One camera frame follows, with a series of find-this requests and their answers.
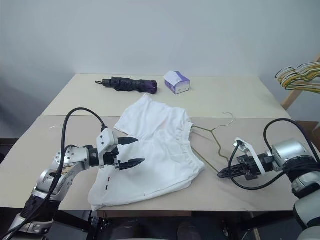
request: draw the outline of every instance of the black cable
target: black cable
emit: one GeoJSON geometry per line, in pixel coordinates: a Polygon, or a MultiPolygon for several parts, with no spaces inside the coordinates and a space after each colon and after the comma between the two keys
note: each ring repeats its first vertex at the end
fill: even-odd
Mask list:
{"type": "Polygon", "coordinates": [[[76,112],[76,111],[79,111],[79,110],[83,110],[83,111],[87,111],[89,113],[91,113],[92,115],[94,115],[101,123],[101,132],[108,128],[104,121],[93,111],[91,111],[90,109],[87,109],[87,108],[84,108],[84,107],[77,107],[73,110],[71,110],[66,116],[65,116],[65,119],[64,119],[64,123],[63,123],[63,127],[62,127],[62,137],[61,137],[61,158],[60,158],[60,164],[59,164],[59,167],[56,171],[56,174],[55,174],[55,177],[53,178],[53,181],[52,181],[52,184],[49,188],[49,191],[46,195],[46,197],[43,199],[43,201],[41,202],[41,204],[38,205],[38,207],[36,207],[32,212],[31,214],[29,214],[29,216],[21,223],[19,224],[18,226],[16,226],[15,228],[9,230],[8,232],[5,233],[5,235],[3,235],[1,237],[1,239],[3,239],[5,236],[7,236],[8,234],[11,234],[7,240],[10,240],[12,239],[12,237],[27,223],[29,223],[33,216],[37,213],[37,211],[43,207],[49,200],[50,200],[50,197],[52,195],[52,193],[54,192],[56,186],[58,185],[58,182],[59,182],[59,179],[61,177],[61,173],[62,173],[62,170],[63,170],[63,167],[64,167],[64,161],[65,161],[65,155],[66,155],[66,150],[68,149],[69,146],[73,146],[73,145],[69,145],[67,146],[67,148],[65,148],[65,144],[66,144],[66,131],[67,131],[67,123],[68,123],[68,120],[70,118],[70,116],[76,112]]]}
{"type": "Polygon", "coordinates": [[[70,145],[68,145],[68,146],[66,146],[65,148],[64,148],[64,154],[66,154],[66,152],[67,152],[67,150],[68,150],[68,148],[79,148],[78,146],[76,146],[76,145],[72,145],[72,144],[70,144],[70,145]]]}
{"type": "Polygon", "coordinates": [[[267,140],[267,130],[268,130],[268,128],[270,127],[270,125],[272,125],[272,124],[274,124],[274,123],[276,123],[276,122],[281,122],[281,121],[292,123],[293,125],[295,125],[295,126],[300,130],[300,132],[303,134],[306,142],[308,143],[308,145],[309,145],[309,147],[310,147],[310,149],[311,149],[311,151],[312,151],[312,153],[313,153],[316,161],[317,161],[318,163],[320,163],[319,156],[318,156],[318,154],[317,154],[314,146],[312,145],[311,141],[308,139],[307,134],[305,133],[304,129],[303,129],[297,122],[295,122],[295,121],[293,121],[293,120],[291,120],[291,119],[288,119],[288,118],[278,118],[278,119],[275,119],[275,120],[269,122],[269,123],[265,126],[265,128],[264,128],[264,130],[263,130],[263,139],[264,139],[265,144],[267,145],[268,149],[270,150],[270,152],[272,153],[272,148],[271,148],[271,146],[270,146],[270,144],[269,144],[269,142],[268,142],[268,140],[267,140]]]}

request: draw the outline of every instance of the white wall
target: white wall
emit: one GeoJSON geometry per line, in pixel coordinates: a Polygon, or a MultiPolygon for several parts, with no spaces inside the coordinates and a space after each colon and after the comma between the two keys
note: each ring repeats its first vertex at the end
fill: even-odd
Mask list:
{"type": "MultiPolygon", "coordinates": [[[[19,137],[74,73],[253,75],[281,102],[275,73],[320,53],[319,9],[318,0],[1,0],[0,117],[11,129],[1,124],[0,137],[19,137]]],[[[320,121],[319,102],[304,92],[289,113],[320,121]]]]}

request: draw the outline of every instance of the floor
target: floor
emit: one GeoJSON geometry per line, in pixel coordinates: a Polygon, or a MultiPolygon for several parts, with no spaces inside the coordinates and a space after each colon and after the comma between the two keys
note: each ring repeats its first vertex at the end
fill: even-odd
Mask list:
{"type": "MultiPolygon", "coordinates": [[[[12,146],[0,145],[0,154],[4,156],[10,151],[12,146]]],[[[17,208],[0,208],[0,235],[5,233],[10,227],[15,216],[20,212],[17,208]]],[[[67,211],[78,218],[87,220],[89,211],[67,211]]],[[[177,228],[181,222],[191,222],[198,229],[203,240],[226,240],[228,239],[222,229],[221,216],[223,212],[217,213],[197,213],[189,217],[138,217],[138,218],[111,218],[106,226],[101,230],[99,240],[108,240],[112,230],[125,221],[137,221],[145,229],[147,238],[157,238],[175,240],[177,228]]],[[[261,240],[295,240],[302,232],[301,227],[295,219],[282,221],[258,229],[261,240]]],[[[87,233],[54,223],[50,232],[46,235],[48,239],[54,240],[85,240],[87,233]]],[[[255,240],[253,231],[239,233],[240,240],[255,240]]]]}

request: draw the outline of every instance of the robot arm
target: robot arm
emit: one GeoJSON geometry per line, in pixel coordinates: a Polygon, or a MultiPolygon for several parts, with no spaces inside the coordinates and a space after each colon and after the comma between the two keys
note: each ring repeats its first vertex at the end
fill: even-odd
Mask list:
{"type": "MultiPolygon", "coordinates": [[[[118,144],[126,145],[134,143],[138,141],[135,138],[117,138],[112,130],[106,128],[99,134],[96,141],[97,148],[93,148],[92,145],[84,147],[70,145],[67,147],[61,177],[50,196],[50,200],[37,211],[36,217],[31,222],[25,224],[19,230],[20,232],[35,235],[44,235],[49,232],[54,222],[54,215],[58,211],[60,203],[66,197],[78,173],[96,166],[100,166],[100,168],[113,166],[120,171],[133,168],[144,161],[142,158],[137,158],[122,163],[117,159],[117,155],[119,154],[118,144]]],[[[43,171],[39,177],[24,209],[15,217],[10,229],[20,225],[43,202],[53,183],[60,161],[61,152],[58,152],[51,166],[43,171]]]]}
{"type": "MultiPolygon", "coordinates": [[[[233,180],[244,175],[250,181],[271,171],[285,173],[291,181],[292,193],[299,198],[293,207],[297,221],[304,230],[313,228],[308,230],[308,235],[309,231],[320,235],[320,164],[306,148],[300,142],[290,139],[272,145],[272,152],[267,150],[257,155],[249,143],[238,137],[235,146],[244,153],[251,153],[251,156],[245,154],[237,157],[239,164],[224,168],[218,176],[233,180]]],[[[304,237],[306,234],[303,232],[299,239],[308,239],[304,237]]]]}

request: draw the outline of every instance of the white shorts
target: white shorts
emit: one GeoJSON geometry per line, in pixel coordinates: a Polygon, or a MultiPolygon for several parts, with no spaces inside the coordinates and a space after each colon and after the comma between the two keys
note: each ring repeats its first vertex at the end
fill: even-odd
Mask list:
{"type": "Polygon", "coordinates": [[[90,190],[92,210],[152,199],[190,186],[204,169],[189,141],[192,122],[185,109],[153,101],[148,95],[128,107],[114,126],[139,141],[118,145],[118,160],[145,159],[119,171],[100,169],[90,190]]]}

